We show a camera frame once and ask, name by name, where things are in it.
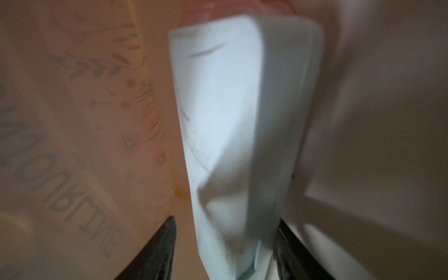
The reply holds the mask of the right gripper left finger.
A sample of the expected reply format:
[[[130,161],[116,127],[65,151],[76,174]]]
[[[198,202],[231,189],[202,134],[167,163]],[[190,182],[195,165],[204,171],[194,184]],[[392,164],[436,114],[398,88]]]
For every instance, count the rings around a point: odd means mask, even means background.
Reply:
[[[177,226],[169,216],[150,241],[116,280],[170,280],[175,254]]]

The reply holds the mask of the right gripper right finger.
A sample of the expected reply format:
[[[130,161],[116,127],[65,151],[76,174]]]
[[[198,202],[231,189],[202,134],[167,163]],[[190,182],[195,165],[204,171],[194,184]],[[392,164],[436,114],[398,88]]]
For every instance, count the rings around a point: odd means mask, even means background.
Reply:
[[[280,280],[334,280],[281,219],[274,243]]]

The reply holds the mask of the cream floral canvas tote bag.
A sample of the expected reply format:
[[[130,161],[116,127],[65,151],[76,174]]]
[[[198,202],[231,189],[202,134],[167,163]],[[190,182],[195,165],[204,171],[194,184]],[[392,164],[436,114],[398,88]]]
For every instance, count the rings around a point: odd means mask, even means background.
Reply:
[[[335,280],[448,277],[446,1],[2,1],[1,278],[115,280],[169,216],[199,256],[169,33],[325,35],[281,219]]]

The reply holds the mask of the light blue pencil case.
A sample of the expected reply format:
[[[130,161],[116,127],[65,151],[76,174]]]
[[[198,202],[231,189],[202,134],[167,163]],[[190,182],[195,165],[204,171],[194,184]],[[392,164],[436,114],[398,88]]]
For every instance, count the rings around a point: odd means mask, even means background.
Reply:
[[[178,28],[169,53],[197,246],[211,280],[263,280],[325,48],[315,21]]]

